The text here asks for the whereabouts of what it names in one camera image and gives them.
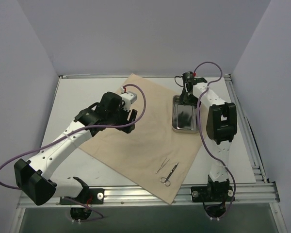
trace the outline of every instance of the tweezers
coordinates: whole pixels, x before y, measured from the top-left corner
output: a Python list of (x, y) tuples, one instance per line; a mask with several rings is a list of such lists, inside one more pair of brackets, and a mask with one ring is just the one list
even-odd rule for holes
[(158, 171), (156, 172), (156, 174), (169, 162), (170, 159), (168, 159), (168, 161), (166, 163), (164, 163), (166, 161), (167, 158), (165, 158), (165, 160), (163, 161), (160, 169), (158, 169)]

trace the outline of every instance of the robot end effector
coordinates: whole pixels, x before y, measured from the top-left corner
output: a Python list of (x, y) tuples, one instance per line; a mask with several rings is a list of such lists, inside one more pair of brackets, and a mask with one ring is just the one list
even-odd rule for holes
[[(121, 95), (113, 92), (107, 92), (103, 94), (101, 101), (92, 104), (88, 108), (80, 111), (75, 117), (74, 122), (80, 122), (84, 126), (90, 125), (125, 125), (133, 122), (137, 116), (137, 110), (131, 111), (130, 117), (130, 105), (137, 100), (136, 94), (132, 92), (124, 92)], [(105, 128), (92, 128), (92, 137), (94, 137), (99, 131)], [(131, 125), (124, 128), (118, 128), (120, 131), (130, 133), (135, 129), (135, 125)]]
[(183, 89), (180, 95), (180, 104), (197, 106), (198, 98), (193, 94), (193, 88), (198, 83), (207, 83), (204, 78), (196, 78), (191, 71), (182, 74)]

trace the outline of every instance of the white table surface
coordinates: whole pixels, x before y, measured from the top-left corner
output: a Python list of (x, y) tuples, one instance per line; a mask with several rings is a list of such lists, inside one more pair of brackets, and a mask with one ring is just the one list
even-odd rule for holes
[[(174, 83), (173, 78), (148, 79), (181, 93), (182, 88)], [(117, 90), (124, 81), (125, 78), (61, 79), (48, 121), (43, 145), (53, 141), (62, 133), (80, 110), (94, 102), (100, 101), (105, 92)], [(212, 84), (211, 88), (221, 98), (230, 101), (224, 79)], [(136, 93), (138, 98), (142, 98), (138, 90), (136, 90)], [(206, 184), (211, 163), (212, 159), (202, 146), (183, 184)], [(235, 177), (236, 183), (256, 182), (239, 127), (230, 148), (228, 166)], [(52, 177), (67, 178), (72, 176), (80, 177), (91, 186), (136, 185), (134, 182), (80, 149), (76, 149), (57, 168)]]

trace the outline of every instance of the cable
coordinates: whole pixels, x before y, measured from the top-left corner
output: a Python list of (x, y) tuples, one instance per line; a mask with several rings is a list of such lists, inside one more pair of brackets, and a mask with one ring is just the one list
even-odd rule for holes
[(236, 193), (236, 182), (235, 182), (235, 178), (234, 178), (233, 174), (232, 174), (231, 171), (228, 169), (228, 167), (226, 166), (226, 164), (225, 164), (221, 159), (215, 157), (215, 156), (210, 152), (210, 150), (208, 149), (208, 147), (207, 147), (207, 145), (206, 145), (206, 142), (205, 142), (205, 139), (204, 139), (204, 136), (203, 136), (203, 133), (202, 133), (202, 127), (201, 127), (201, 122), (200, 122), (200, 100), (201, 100), (201, 98), (203, 97), (203, 95), (206, 94), (207, 91), (209, 90), (209, 86), (210, 86), (210, 84), (220, 81), (220, 80), (222, 79), (222, 77), (223, 77), (223, 72), (222, 72), (221, 67), (220, 67), (218, 64), (214, 63), (214, 62), (202, 62), (201, 64), (199, 64), (199, 65), (195, 68), (194, 73), (196, 73), (196, 70), (197, 70), (201, 65), (206, 64), (206, 63), (208, 63), (208, 64), (213, 64), (213, 65), (215, 65), (215, 66), (217, 66), (217, 67), (219, 68), (219, 70), (220, 70), (220, 78), (217, 79), (217, 80), (214, 80), (214, 81), (209, 82), (209, 83), (207, 84), (207, 88), (206, 88), (206, 90), (205, 90), (202, 94), (200, 94), (200, 96), (198, 97), (198, 101), (197, 101), (197, 124), (198, 124), (198, 128), (199, 128), (200, 138), (201, 138), (201, 140), (202, 140), (202, 143), (203, 143), (203, 145), (204, 145), (204, 147), (205, 147), (207, 153), (210, 155), (210, 157), (213, 158), (214, 160), (219, 161), (219, 162), (220, 162), (220, 163), (225, 167), (226, 171), (230, 174), (230, 176), (231, 176), (231, 178), (232, 178), (232, 180), (233, 180), (233, 183), (234, 183), (234, 190), (233, 190), (232, 199), (231, 199), (231, 201), (230, 201), (228, 207), (226, 208), (226, 211), (225, 211), (225, 212), (224, 212), (220, 217), (218, 217), (218, 219), (220, 219), (220, 218), (223, 218), (223, 217), (228, 213), (228, 211), (230, 210), (230, 208), (231, 208), (231, 206), (232, 206), (233, 200), (234, 200), (234, 198), (235, 198), (235, 193)]
[(178, 86), (183, 87), (183, 86), (181, 86), (180, 84), (177, 83), (176, 78), (182, 78), (182, 77), (181, 77), (181, 76), (178, 76), (178, 75), (175, 76), (175, 83), (176, 83)]
[(89, 105), (88, 108), (92, 109), (92, 108), (94, 108), (97, 104), (98, 104), (98, 102), (93, 103), (93, 104)]
[(204, 207), (204, 210), (205, 210), (205, 212), (206, 212), (206, 216), (208, 216), (208, 217), (210, 217), (210, 218), (217, 218), (216, 216), (214, 216), (212, 213), (212, 211), (211, 211), (211, 209), (210, 208), (214, 208), (214, 207), (216, 207), (216, 208), (220, 208), (221, 206), (224, 206), (225, 207), (225, 201), (223, 201), (223, 202), (221, 202), (220, 204), (218, 204), (218, 205), (208, 205), (208, 206), (206, 206), (205, 205), (205, 202), (203, 202), (203, 207)]
[[(73, 132), (67, 133), (67, 135), (65, 135), (65, 136), (63, 136), (63, 137), (57, 139), (56, 141), (53, 141), (53, 142), (51, 142), (51, 143), (49, 143), (49, 144), (47, 144), (47, 145), (45, 145), (45, 146), (43, 146), (43, 147), (40, 147), (40, 148), (38, 148), (38, 149), (30, 150), (30, 151), (28, 151), (28, 152), (25, 152), (25, 153), (19, 154), (19, 155), (15, 156), (15, 157), (9, 159), (8, 161), (6, 161), (5, 163), (3, 163), (3, 164), (0, 166), (0, 171), (1, 171), (1, 170), (2, 170), (6, 165), (8, 165), (8, 164), (9, 164), (10, 162), (12, 162), (12, 161), (14, 161), (14, 160), (16, 160), (16, 159), (18, 159), (18, 158), (20, 158), (20, 157), (26, 156), (26, 155), (28, 155), (28, 154), (32, 154), (32, 153), (38, 152), (38, 151), (40, 151), (40, 150), (44, 150), (44, 149), (46, 149), (46, 148), (49, 148), (49, 147), (51, 147), (51, 146), (54, 146), (55, 144), (61, 142), (61, 141), (64, 140), (64, 139), (66, 139), (67, 136), (74, 135), (75, 133), (78, 133), (78, 132), (80, 132), (80, 131), (82, 131), (82, 130), (88, 130), (88, 129), (92, 129), (92, 128), (117, 128), (117, 129), (119, 129), (119, 128), (125, 128), (125, 127), (128, 127), (128, 126), (131, 126), (131, 125), (135, 124), (136, 122), (138, 122), (138, 121), (143, 117), (143, 115), (144, 115), (144, 113), (145, 113), (145, 111), (146, 111), (146, 96), (145, 96), (144, 92), (142, 91), (142, 89), (141, 89), (140, 87), (138, 87), (137, 85), (135, 85), (135, 84), (126, 84), (126, 85), (124, 85), (123, 87), (126, 88), (127, 86), (133, 86), (133, 87), (137, 88), (137, 89), (140, 91), (140, 93), (141, 93), (141, 95), (142, 95), (142, 97), (143, 97), (143, 100), (144, 100), (144, 108), (143, 108), (143, 110), (142, 110), (140, 116), (139, 116), (136, 120), (134, 120), (134, 121), (131, 122), (131, 123), (125, 124), (125, 125), (90, 125), (90, 126), (81, 127), (81, 128), (79, 128), (79, 129), (77, 129), (77, 130), (75, 130), (75, 131), (73, 131)], [(15, 187), (15, 186), (11, 186), (11, 185), (5, 184), (5, 183), (3, 183), (3, 182), (1, 182), (1, 181), (0, 181), (0, 185), (3, 186), (3, 187), (6, 187), (6, 188), (10, 188), (10, 189), (20, 190), (20, 188), (18, 188), (18, 187)]]
[(94, 217), (94, 218), (91, 218), (91, 219), (81, 220), (81, 222), (89, 222), (89, 221), (100, 220), (100, 219), (103, 219), (104, 218), (104, 215), (101, 212), (93, 209), (92, 207), (90, 207), (88, 205), (82, 204), (81, 202), (78, 202), (76, 200), (73, 200), (73, 199), (71, 199), (69, 197), (64, 197), (63, 199), (68, 200), (68, 201), (71, 201), (71, 202), (73, 202), (73, 203), (75, 203), (77, 205), (83, 206), (84, 208), (89, 209), (89, 210), (95, 212), (96, 214), (99, 214), (100, 215), (100, 217)]

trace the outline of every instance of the screw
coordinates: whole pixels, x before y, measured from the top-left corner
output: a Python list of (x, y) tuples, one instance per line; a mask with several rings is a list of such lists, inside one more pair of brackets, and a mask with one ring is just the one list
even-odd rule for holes
[(102, 193), (98, 193), (97, 194), (97, 199), (98, 200), (102, 200), (103, 199), (103, 194)]
[(233, 196), (233, 190), (229, 190), (227, 195), (228, 195), (229, 197), (232, 197), (232, 196)]
[(198, 198), (198, 195), (199, 195), (199, 193), (196, 190), (192, 192), (192, 196), (194, 198)]

